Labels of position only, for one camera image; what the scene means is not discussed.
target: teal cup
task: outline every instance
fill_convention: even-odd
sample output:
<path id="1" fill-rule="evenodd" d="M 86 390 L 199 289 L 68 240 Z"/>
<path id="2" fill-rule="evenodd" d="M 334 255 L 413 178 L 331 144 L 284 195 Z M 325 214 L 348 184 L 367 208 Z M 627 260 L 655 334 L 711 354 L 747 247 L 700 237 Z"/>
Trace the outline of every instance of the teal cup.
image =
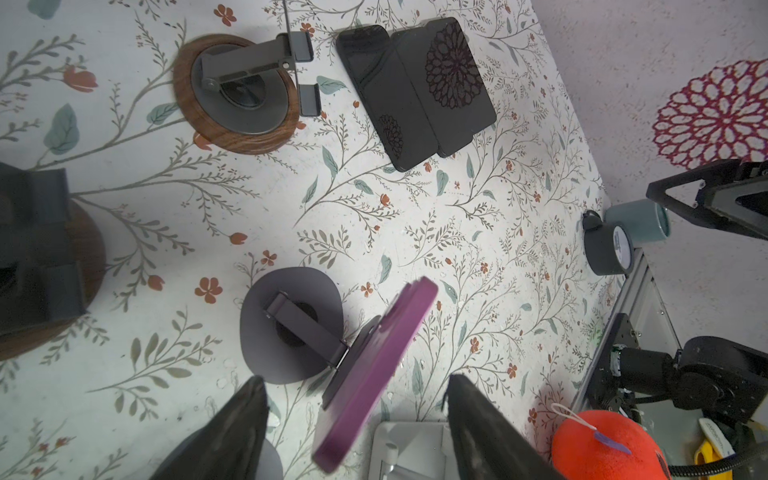
<path id="1" fill-rule="evenodd" d="M 605 211 L 604 219 L 606 223 L 620 223 L 635 246 L 670 236 L 667 209 L 647 198 L 614 205 Z"/>

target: floral wallpaper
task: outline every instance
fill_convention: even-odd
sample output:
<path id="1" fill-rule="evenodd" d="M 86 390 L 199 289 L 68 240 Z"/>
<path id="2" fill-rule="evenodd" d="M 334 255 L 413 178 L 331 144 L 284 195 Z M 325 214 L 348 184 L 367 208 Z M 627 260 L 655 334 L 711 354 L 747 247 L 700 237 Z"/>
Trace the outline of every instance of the floral wallpaper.
<path id="1" fill-rule="evenodd" d="M 658 111 L 654 143 L 688 170 L 721 158 L 768 155 L 768 60 L 739 61 L 693 78 Z"/>
<path id="2" fill-rule="evenodd" d="M 579 220 L 602 180 L 527 0 L 289 1 L 310 33 L 323 113 L 256 157 L 215 147 L 170 87 L 200 35 L 282 31 L 280 2 L 30 0 L 0 29 L 0 156 L 66 168 L 104 236 L 108 274 L 90 313 L 0 362 L 0 480 L 149 478 L 249 375 L 240 306 L 265 272 L 307 266 L 339 285 L 345 339 L 402 286 L 440 286 L 369 428 L 334 478 L 367 476 L 382 420 L 441 420 L 467 375 L 542 455 L 599 343 L 620 281 L 592 274 Z M 397 172 L 336 56 L 332 32 L 456 17 L 498 121 L 448 158 Z M 269 386 L 267 439 L 285 478 L 310 461 L 329 372 Z"/>

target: black phone case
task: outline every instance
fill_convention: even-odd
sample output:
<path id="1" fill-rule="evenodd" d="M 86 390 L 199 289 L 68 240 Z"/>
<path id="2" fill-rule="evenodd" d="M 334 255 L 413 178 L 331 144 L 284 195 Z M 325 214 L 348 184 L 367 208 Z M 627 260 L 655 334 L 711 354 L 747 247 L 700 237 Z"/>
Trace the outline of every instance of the black phone case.
<path id="1" fill-rule="evenodd" d="M 344 31 L 336 49 L 392 165 L 405 172 L 435 154 L 437 139 L 386 30 Z"/>
<path id="2" fill-rule="evenodd" d="M 440 18 L 392 34 L 406 74 L 447 157 L 496 122 L 496 112 L 461 25 Z"/>

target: round wooden base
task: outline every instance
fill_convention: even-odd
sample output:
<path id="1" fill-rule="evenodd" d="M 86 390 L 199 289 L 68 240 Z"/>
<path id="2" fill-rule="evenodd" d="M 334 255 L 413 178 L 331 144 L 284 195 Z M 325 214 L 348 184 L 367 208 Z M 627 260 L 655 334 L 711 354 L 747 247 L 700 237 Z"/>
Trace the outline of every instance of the round wooden base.
<path id="1" fill-rule="evenodd" d="M 192 90 L 192 67 L 200 53 L 214 45 L 247 47 L 252 41 L 234 35 L 206 35 L 181 48 L 174 64 L 174 92 L 181 113 L 197 131 L 213 144 L 238 154 L 260 155 L 282 147 L 296 130 L 299 121 L 299 96 L 288 73 L 278 70 L 288 90 L 288 113 L 283 123 L 268 134 L 246 135 L 227 130 L 214 121 L 197 101 Z"/>
<path id="2" fill-rule="evenodd" d="M 65 228 L 74 251 L 74 258 L 80 262 L 83 293 L 87 308 L 96 297 L 96 293 L 101 287 L 101 281 L 104 279 L 104 267 L 106 265 L 104 240 L 101 238 L 96 223 L 85 210 L 73 201 L 70 201 L 70 209 L 72 220 L 65 224 Z M 62 320 L 61 322 L 27 329 L 23 332 L 0 336 L 0 361 L 36 349 L 69 328 L 75 320 Z"/>

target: orange mesh ball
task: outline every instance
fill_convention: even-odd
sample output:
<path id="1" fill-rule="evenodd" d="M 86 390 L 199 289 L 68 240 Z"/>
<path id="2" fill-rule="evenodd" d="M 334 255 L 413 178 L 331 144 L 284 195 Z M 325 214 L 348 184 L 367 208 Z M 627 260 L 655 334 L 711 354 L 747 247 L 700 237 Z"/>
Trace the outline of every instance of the orange mesh ball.
<path id="1" fill-rule="evenodd" d="M 627 417 L 607 410 L 578 416 L 632 455 L 613 449 L 594 437 L 594 430 L 568 419 L 552 439 L 552 462 L 568 480 L 671 480 L 667 462 L 656 442 Z"/>

